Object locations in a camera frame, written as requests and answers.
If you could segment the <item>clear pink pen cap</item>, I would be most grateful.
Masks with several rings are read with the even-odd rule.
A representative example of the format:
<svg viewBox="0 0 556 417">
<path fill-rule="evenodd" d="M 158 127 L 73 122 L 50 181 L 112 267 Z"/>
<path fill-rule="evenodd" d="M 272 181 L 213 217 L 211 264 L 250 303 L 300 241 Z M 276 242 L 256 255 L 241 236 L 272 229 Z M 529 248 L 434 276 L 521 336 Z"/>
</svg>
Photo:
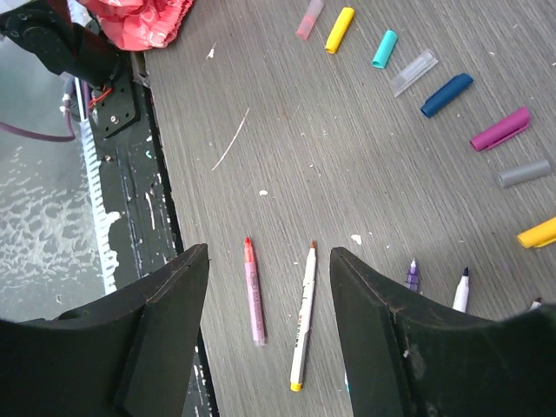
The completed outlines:
<svg viewBox="0 0 556 417">
<path fill-rule="evenodd" d="M 314 24 L 321 14 L 324 3 L 322 0 L 311 0 L 295 34 L 302 40 L 307 40 Z"/>
</svg>

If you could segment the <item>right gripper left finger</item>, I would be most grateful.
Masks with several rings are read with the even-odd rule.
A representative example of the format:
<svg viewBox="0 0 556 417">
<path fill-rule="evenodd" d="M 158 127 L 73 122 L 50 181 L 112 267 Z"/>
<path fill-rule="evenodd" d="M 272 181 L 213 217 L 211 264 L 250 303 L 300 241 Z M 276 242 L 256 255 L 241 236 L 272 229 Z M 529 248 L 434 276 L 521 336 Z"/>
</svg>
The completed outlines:
<svg viewBox="0 0 556 417">
<path fill-rule="evenodd" d="M 181 415 L 208 278 L 196 244 L 53 320 L 2 321 L 2 415 Z"/>
</svg>

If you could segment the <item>teal pen cap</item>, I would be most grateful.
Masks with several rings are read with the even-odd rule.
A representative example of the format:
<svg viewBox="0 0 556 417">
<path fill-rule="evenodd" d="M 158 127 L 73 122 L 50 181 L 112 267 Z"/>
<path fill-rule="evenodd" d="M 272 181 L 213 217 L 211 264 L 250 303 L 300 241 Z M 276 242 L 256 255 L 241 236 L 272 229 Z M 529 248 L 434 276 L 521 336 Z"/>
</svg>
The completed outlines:
<svg viewBox="0 0 556 417">
<path fill-rule="evenodd" d="M 398 35 L 393 30 L 387 30 L 374 54 L 372 65 L 378 69 L 385 69 L 388 60 L 397 43 Z"/>
</svg>

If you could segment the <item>magenta marker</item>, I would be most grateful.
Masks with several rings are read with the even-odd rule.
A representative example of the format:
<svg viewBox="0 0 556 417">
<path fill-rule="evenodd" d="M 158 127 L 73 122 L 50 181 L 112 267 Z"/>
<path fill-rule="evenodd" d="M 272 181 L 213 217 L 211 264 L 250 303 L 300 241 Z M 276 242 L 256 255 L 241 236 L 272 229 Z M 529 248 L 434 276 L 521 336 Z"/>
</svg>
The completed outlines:
<svg viewBox="0 0 556 417">
<path fill-rule="evenodd" d="M 539 307 L 542 305 L 542 303 L 543 303 L 543 299 L 542 299 L 541 297 L 536 298 L 536 299 L 532 302 L 532 304 L 531 304 L 529 310 L 534 310 L 534 309 L 536 309 L 536 308 L 539 308 Z"/>
</svg>

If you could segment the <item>blue pen cap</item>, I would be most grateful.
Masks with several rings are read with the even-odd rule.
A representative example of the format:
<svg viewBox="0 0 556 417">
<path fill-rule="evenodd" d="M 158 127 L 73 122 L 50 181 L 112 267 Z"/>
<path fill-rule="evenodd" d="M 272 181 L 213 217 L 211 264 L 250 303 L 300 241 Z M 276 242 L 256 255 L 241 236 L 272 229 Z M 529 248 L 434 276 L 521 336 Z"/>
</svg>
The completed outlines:
<svg viewBox="0 0 556 417">
<path fill-rule="evenodd" d="M 472 83 L 473 78 L 467 73 L 454 76 L 424 102 L 420 108 L 421 113 L 427 118 L 435 116 Z"/>
</svg>

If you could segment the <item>light pink marker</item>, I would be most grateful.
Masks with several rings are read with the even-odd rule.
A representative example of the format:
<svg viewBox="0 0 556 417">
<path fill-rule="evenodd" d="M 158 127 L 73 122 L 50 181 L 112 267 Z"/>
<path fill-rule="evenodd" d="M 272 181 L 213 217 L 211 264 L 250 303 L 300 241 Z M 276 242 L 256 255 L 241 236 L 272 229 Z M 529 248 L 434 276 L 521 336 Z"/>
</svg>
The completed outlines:
<svg viewBox="0 0 556 417">
<path fill-rule="evenodd" d="M 266 344 L 266 330 L 255 261 L 255 251 L 249 237 L 244 239 L 244 270 L 248 291 L 248 307 L 252 337 L 255 345 L 257 347 L 262 347 Z"/>
</svg>

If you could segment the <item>yellow pen cap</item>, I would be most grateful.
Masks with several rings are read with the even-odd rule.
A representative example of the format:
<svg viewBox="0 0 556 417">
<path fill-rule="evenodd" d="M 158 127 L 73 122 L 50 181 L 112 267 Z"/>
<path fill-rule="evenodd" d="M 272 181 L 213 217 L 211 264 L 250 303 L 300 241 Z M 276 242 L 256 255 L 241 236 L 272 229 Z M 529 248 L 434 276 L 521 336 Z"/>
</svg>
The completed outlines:
<svg viewBox="0 0 556 417">
<path fill-rule="evenodd" d="M 523 248 L 543 248 L 556 241 L 556 218 L 530 228 L 517 235 L 517 240 Z"/>
<path fill-rule="evenodd" d="M 355 10 L 351 7 L 344 7 L 338 15 L 333 28 L 331 29 L 325 44 L 325 51 L 335 54 L 338 50 L 349 25 L 354 18 Z"/>
</svg>

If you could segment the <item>purple marker pen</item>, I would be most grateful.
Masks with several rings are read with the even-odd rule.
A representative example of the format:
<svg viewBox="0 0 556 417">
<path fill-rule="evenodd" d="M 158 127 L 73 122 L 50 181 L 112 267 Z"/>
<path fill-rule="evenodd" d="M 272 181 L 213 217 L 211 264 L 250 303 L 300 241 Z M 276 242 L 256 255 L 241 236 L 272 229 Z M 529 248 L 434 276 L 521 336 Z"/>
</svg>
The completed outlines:
<svg viewBox="0 0 556 417">
<path fill-rule="evenodd" d="M 416 293 L 420 292 L 420 271 L 418 262 L 415 258 L 410 262 L 407 271 L 406 287 Z"/>
</svg>

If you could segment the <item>teal marker pen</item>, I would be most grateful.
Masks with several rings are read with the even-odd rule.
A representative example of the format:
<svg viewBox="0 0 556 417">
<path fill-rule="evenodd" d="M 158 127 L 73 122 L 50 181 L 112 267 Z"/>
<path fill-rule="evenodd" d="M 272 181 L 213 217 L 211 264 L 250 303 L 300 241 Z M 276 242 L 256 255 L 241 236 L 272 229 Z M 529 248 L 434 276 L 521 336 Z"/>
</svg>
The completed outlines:
<svg viewBox="0 0 556 417">
<path fill-rule="evenodd" d="M 347 392 L 350 393 L 347 372 L 344 372 L 344 383 L 345 383 Z"/>
</svg>

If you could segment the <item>grey pen cap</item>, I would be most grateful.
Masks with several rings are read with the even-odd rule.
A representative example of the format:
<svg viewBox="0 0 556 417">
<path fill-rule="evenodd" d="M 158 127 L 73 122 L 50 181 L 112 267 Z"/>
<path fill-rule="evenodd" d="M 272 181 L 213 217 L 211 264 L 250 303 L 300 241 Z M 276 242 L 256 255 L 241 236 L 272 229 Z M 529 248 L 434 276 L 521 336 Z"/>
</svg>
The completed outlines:
<svg viewBox="0 0 556 417">
<path fill-rule="evenodd" d="M 547 159 L 528 162 L 497 173 L 499 185 L 504 189 L 549 175 L 552 166 Z"/>
</svg>

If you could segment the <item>magenta pen cap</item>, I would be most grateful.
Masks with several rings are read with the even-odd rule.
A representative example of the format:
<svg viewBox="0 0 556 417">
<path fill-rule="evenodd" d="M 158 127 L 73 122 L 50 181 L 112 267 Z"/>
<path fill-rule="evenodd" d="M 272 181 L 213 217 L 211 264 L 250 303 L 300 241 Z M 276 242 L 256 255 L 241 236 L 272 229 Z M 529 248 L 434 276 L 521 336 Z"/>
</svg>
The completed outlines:
<svg viewBox="0 0 556 417">
<path fill-rule="evenodd" d="M 470 140 L 470 144 L 477 152 L 493 149 L 528 129 L 530 122 L 529 108 L 522 107 L 479 133 Z"/>
</svg>

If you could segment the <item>yellow marker pen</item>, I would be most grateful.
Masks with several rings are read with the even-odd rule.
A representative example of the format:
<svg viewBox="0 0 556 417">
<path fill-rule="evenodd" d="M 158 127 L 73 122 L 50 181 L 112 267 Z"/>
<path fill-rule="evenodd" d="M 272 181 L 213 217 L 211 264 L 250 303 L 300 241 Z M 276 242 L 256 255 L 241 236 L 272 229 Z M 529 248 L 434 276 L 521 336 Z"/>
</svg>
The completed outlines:
<svg viewBox="0 0 556 417">
<path fill-rule="evenodd" d="M 298 314 L 295 348 L 290 372 L 290 390 L 300 392 L 308 348 L 308 335 L 314 302 L 315 272 L 317 265 L 316 241 L 311 241 L 302 282 L 301 306 Z"/>
</svg>

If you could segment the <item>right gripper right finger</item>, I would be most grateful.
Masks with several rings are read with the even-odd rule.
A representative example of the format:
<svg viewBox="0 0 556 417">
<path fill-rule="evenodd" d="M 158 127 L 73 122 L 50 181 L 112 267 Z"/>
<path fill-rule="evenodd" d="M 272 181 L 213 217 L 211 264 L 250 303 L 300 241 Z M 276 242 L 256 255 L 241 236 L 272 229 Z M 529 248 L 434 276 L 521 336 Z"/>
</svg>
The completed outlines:
<svg viewBox="0 0 556 417">
<path fill-rule="evenodd" d="M 554 415 L 554 305 L 481 319 L 342 247 L 331 251 L 329 273 L 354 415 Z"/>
</svg>

